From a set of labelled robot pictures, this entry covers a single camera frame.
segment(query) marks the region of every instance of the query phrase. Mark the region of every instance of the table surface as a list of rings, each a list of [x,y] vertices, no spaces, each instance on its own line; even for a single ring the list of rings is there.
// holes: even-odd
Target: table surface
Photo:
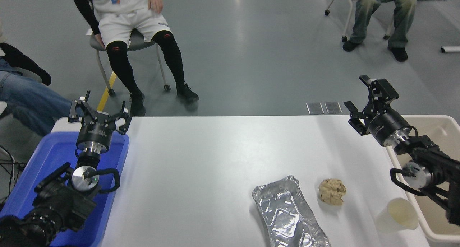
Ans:
[[[61,119],[55,131],[78,131]],[[251,196],[293,175],[332,246],[428,247],[420,227],[383,234],[373,220],[407,198],[391,160],[348,116],[135,117],[103,247],[269,246]],[[318,198],[325,178],[347,187],[343,206]]]

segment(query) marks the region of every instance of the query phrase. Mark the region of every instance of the paper cup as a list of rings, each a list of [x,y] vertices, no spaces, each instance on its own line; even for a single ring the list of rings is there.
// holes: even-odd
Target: paper cup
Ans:
[[[404,229],[415,230],[419,226],[419,220],[409,201],[395,198],[378,214],[375,226],[380,232],[393,233]]]

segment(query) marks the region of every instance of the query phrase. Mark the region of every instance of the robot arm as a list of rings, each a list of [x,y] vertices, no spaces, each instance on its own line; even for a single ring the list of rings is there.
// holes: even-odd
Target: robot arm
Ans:
[[[89,91],[83,100],[72,102],[69,122],[80,120],[77,108],[83,117],[82,129],[76,146],[82,152],[78,155],[75,169],[65,163],[35,187],[37,197],[33,201],[33,210],[23,219],[15,216],[0,218],[0,247],[47,247],[56,235],[71,229],[79,231],[96,203],[97,194],[115,191],[120,186],[120,174],[116,169],[97,170],[100,154],[109,150],[112,133],[125,134],[131,122],[131,116],[121,111],[113,116],[94,111],[87,103]],[[115,121],[125,119],[117,129]],[[101,189],[99,176],[113,174],[115,186]]]
[[[360,135],[372,134],[381,146],[392,146],[396,154],[409,154],[412,160],[402,169],[390,170],[391,181],[409,193],[429,197],[446,211],[449,223],[460,225],[460,162],[442,152],[427,135],[419,137],[416,128],[390,107],[399,94],[387,80],[359,78],[368,87],[369,102],[363,111],[350,101],[344,103],[350,111],[350,125]],[[415,136],[409,136],[412,129]],[[397,173],[408,185],[398,181]],[[450,183],[448,191],[437,186],[443,182]]]

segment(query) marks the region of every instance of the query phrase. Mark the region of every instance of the shoe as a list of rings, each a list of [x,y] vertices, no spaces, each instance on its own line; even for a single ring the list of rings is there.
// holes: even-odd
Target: shoe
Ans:
[[[358,47],[358,45],[360,45],[361,43],[354,43],[354,42],[351,42],[350,40],[346,41],[343,45],[343,49],[344,51],[346,52],[350,52],[354,49],[356,49],[356,47]]]
[[[145,107],[143,106],[144,93],[130,93],[129,96],[131,96],[131,116],[145,116]]]
[[[198,101],[200,98],[192,90],[190,90],[189,85],[185,84],[183,86],[176,86],[177,96],[184,98],[187,103]]]
[[[407,60],[407,52],[404,48],[389,48],[390,51],[395,56],[395,59],[399,62],[404,62]]]

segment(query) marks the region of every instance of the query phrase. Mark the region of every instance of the aluminum foil tray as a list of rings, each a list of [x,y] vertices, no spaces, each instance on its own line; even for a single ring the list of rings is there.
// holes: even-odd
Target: aluminum foil tray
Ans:
[[[330,247],[294,176],[256,187],[253,198],[273,247]]]

